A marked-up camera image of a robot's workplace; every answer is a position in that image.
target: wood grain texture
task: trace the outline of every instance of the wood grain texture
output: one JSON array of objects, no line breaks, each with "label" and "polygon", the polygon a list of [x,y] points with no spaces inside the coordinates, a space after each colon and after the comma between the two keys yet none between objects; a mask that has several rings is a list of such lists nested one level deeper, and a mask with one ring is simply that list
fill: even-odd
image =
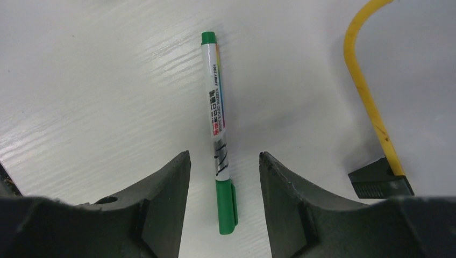
[{"label": "wood grain texture", "polygon": [[[356,199],[382,150],[343,58],[365,0],[0,3],[0,160],[26,195],[94,202],[182,150],[180,257],[269,257],[258,155]],[[239,225],[218,235],[200,34],[217,33]]]}]

